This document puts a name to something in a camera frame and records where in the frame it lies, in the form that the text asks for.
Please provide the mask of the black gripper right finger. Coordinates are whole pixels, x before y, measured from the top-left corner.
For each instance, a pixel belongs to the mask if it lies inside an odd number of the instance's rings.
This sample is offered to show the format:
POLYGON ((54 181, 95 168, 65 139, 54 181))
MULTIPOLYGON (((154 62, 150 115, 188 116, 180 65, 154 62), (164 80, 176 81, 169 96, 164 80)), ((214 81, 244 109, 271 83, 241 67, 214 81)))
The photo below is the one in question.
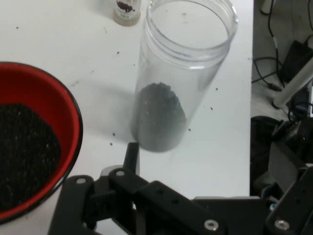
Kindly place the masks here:
POLYGON ((313 233, 313 168, 307 168, 266 219, 269 235, 313 233))

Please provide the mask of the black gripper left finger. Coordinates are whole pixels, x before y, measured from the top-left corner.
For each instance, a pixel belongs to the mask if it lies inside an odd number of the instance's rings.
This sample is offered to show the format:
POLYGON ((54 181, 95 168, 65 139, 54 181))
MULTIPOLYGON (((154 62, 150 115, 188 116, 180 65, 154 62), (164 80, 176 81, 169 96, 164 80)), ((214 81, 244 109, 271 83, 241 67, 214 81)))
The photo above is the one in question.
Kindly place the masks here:
POLYGON ((65 180, 51 235, 94 235, 98 221, 111 219, 129 235, 223 235, 225 223, 209 210, 159 181, 135 172, 139 146, 128 144, 124 164, 93 180, 87 175, 65 180))

